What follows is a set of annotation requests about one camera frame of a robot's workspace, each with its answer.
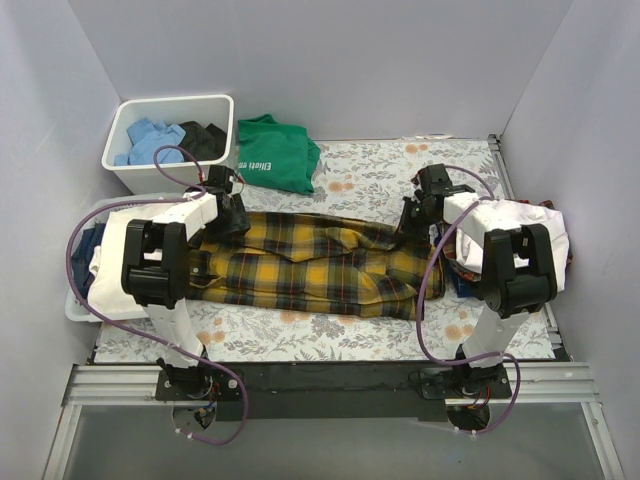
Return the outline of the light blue shirt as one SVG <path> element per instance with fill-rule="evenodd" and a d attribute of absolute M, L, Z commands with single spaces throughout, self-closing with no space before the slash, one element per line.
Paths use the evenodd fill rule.
<path fill-rule="evenodd" d="M 158 148 L 167 145 L 177 147 L 186 136 L 180 125 L 166 125 L 163 121 L 154 123 L 148 117 L 131 124 L 126 132 L 132 146 L 128 153 L 115 156 L 114 165 L 118 167 L 153 166 L 153 156 Z"/>

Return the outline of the aluminium frame rail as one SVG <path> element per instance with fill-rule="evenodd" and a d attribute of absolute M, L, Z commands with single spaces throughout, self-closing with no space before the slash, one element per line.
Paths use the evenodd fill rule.
<path fill-rule="evenodd" d="M 223 405 L 220 419 L 400 417 L 441 420 L 448 410 L 532 403 L 578 403 L 606 478 L 623 470 L 608 432 L 589 367 L 581 362 L 505 362 L 464 379 L 460 367 L 433 362 L 244 362 L 200 373 L 163 366 L 89 365 L 73 368 L 44 476 L 62 478 L 88 405 Z"/>

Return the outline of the white folded shirt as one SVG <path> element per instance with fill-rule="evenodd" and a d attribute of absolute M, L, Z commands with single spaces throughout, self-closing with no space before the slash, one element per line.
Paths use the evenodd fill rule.
<path fill-rule="evenodd" d="M 481 200 L 456 228 L 455 260 L 465 270 L 482 272 L 483 237 L 494 230 L 519 229 L 521 225 L 543 225 L 550 237 L 557 291 L 565 289 L 569 237 L 561 212 L 511 200 Z"/>

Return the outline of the black garment in bin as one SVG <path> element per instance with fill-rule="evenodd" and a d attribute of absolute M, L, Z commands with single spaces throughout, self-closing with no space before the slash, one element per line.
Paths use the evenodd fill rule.
<path fill-rule="evenodd" d="M 210 123 L 203 127 L 196 121 L 180 124 L 185 136 L 179 146 L 198 161 L 218 160 L 226 151 L 227 133 Z"/>

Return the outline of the floral tablecloth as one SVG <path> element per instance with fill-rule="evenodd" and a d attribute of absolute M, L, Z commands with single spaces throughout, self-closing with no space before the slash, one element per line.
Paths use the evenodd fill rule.
<path fill-rule="evenodd" d="M 411 177 L 430 164 L 454 166 L 450 176 L 479 193 L 512 195 L 495 158 L 497 143 L 487 140 L 397 140 L 324 142 L 314 173 L 314 194 L 247 186 L 249 211 L 315 212 L 361 218 L 396 226 L 402 199 L 411 195 Z M 451 358 L 473 331 L 483 308 L 460 298 L 453 286 L 426 305 L 422 331 L 411 321 L 238 307 L 192 302 L 189 314 L 198 338 L 218 362 L 421 360 L 425 343 L 438 358 Z"/>

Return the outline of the white plastic bin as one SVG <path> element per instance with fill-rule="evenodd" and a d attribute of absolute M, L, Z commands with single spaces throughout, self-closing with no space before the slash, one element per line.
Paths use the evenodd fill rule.
<path fill-rule="evenodd" d="M 133 194 L 179 192 L 184 188 L 163 176 L 154 165 L 117 166 L 118 155 L 130 152 L 133 143 L 126 129 L 147 118 L 167 125 L 195 121 L 203 127 L 213 124 L 226 133 L 223 154 L 214 160 L 202 161 L 208 170 L 212 165 L 235 165 L 234 99 L 227 94 L 156 97 L 129 100 L 117 109 L 102 155 L 102 166 L 113 172 Z"/>

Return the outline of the green printed shirt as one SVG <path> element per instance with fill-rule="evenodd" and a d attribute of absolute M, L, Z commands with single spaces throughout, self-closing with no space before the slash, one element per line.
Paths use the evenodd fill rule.
<path fill-rule="evenodd" d="M 238 121 L 238 173 L 250 185 L 310 196 L 320 148 L 302 126 L 270 114 Z"/>

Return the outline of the navy blue garment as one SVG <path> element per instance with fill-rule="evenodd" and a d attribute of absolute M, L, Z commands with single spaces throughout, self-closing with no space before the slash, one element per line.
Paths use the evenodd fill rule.
<path fill-rule="evenodd" d="M 97 270 L 91 267 L 95 248 L 102 243 L 106 224 L 97 222 L 93 227 L 82 231 L 78 246 L 71 257 L 74 283 L 80 296 L 86 299 L 89 289 L 96 278 Z"/>

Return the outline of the yellow plaid long sleeve shirt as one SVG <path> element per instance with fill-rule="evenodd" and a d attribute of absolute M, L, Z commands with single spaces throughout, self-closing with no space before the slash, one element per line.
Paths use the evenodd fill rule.
<path fill-rule="evenodd" d="M 385 224 L 321 214 L 251 212 L 230 240 L 192 241 L 187 297 L 307 313 L 412 320 L 435 248 Z M 441 298 L 435 264 L 426 299 Z"/>

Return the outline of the white laundry basket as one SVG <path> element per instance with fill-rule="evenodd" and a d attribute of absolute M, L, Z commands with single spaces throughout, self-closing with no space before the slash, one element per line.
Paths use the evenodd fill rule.
<path fill-rule="evenodd" d="M 172 203 L 175 202 L 175 198 L 181 197 L 181 193 L 175 192 L 156 192 L 148 194 L 129 195 L 121 197 L 105 198 L 97 201 L 86 212 L 89 214 L 94 210 L 98 210 L 98 213 L 92 215 L 89 220 L 81 224 L 81 229 L 78 232 L 76 238 L 72 243 L 72 251 L 75 251 L 78 245 L 81 243 L 81 238 L 84 230 L 90 230 L 95 227 L 96 224 L 106 224 L 109 214 L 112 211 L 119 211 L 126 208 L 133 207 L 136 201 L 142 204 L 149 204 L 154 199 L 170 199 Z M 100 319 L 90 313 L 76 298 L 72 289 L 69 289 L 69 293 L 66 297 L 65 303 L 65 315 L 68 320 L 73 322 L 100 322 Z"/>

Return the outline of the white folded garment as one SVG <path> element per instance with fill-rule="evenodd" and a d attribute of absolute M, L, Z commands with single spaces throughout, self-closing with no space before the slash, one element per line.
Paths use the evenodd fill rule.
<path fill-rule="evenodd" d="M 117 321 L 147 318 L 143 308 L 121 286 L 126 227 L 131 220 L 149 220 L 166 211 L 169 204 L 137 205 L 109 214 L 102 243 L 95 248 L 91 267 L 96 278 L 89 289 L 88 304 Z"/>

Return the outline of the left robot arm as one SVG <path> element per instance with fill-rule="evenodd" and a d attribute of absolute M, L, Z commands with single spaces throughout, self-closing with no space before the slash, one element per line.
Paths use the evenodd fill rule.
<path fill-rule="evenodd" d="M 186 306 L 192 274 L 189 242 L 205 235 L 230 240 L 246 234 L 250 224 L 241 196 L 234 191 L 238 181 L 232 169 L 212 166 L 201 186 L 185 192 L 181 202 L 149 220 L 133 219 L 126 227 L 122 289 L 166 342 L 162 363 L 183 368 L 178 387 L 193 400 L 211 392 L 213 377 L 198 366 L 205 347 Z"/>

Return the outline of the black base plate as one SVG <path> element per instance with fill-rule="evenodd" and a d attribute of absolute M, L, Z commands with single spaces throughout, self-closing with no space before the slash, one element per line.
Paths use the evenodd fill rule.
<path fill-rule="evenodd" d="M 244 362 L 220 369 L 161 364 L 155 398 L 193 402 L 217 420 L 415 418 L 444 421 L 445 403 L 485 412 L 512 395 L 504 367 L 475 374 L 419 361 Z"/>

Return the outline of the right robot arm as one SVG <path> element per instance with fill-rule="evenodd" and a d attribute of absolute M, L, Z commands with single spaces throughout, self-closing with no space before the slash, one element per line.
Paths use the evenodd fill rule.
<path fill-rule="evenodd" d="M 452 165 L 436 164 L 417 172 L 413 197 L 404 199 L 398 231 L 424 233 L 445 223 L 448 228 L 428 261 L 416 302 L 415 328 L 420 349 L 439 366 L 457 367 L 454 389 L 475 397 L 489 384 L 486 370 L 500 365 L 520 326 L 559 291 L 549 229 L 540 223 L 523 224 L 495 210 L 493 191 L 482 182 L 478 194 L 466 184 L 455 185 Z M 485 306 L 473 333 L 459 346 L 454 359 L 439 359 L 424 342 L 422 321 L 429 276 L 446 241 L 456 232 L 468 235 L 482 251 L 479 291 Z"/>

